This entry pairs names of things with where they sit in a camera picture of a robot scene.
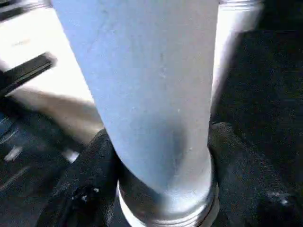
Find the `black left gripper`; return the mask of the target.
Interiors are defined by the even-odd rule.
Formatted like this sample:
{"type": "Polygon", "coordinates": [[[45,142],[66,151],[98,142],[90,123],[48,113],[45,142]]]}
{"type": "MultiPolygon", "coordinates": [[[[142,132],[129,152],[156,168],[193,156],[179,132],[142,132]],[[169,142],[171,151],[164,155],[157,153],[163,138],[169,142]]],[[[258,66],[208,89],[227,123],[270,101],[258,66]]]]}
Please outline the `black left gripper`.
{"type": "MultiPolygon", "coordinates": [[[[50,53],[40,54],[14,68],[0,66],[0,97],[55,66],[50,53]]],[[[48,192],[70,162],[67,151],[76,141],[55,121],[12,98],[0,101],[0,193],[48,192]]]]}

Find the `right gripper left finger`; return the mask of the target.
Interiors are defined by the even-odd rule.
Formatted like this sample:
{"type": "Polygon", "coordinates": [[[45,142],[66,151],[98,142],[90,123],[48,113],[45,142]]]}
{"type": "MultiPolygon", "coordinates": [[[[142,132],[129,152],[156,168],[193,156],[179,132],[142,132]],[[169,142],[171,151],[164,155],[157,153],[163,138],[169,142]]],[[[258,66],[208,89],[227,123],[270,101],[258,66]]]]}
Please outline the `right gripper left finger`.
{"type": "Polygon", "coordinates": [[[110,226],[121,167],[107,131],[100,130],[62,174],[36,226],[110,226]]]}

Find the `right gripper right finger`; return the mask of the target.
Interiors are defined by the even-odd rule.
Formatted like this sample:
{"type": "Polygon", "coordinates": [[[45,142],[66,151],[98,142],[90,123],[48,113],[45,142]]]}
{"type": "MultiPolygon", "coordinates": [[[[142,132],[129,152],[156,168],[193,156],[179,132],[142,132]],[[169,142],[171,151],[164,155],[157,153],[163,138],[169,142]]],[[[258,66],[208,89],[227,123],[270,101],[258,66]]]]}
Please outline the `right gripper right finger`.
{"type": "Polygon", "coordinates": [[[210,125],[220,210],[215,227],[301,227],[303,204],[271,163],[226,123],[210,125]]]}

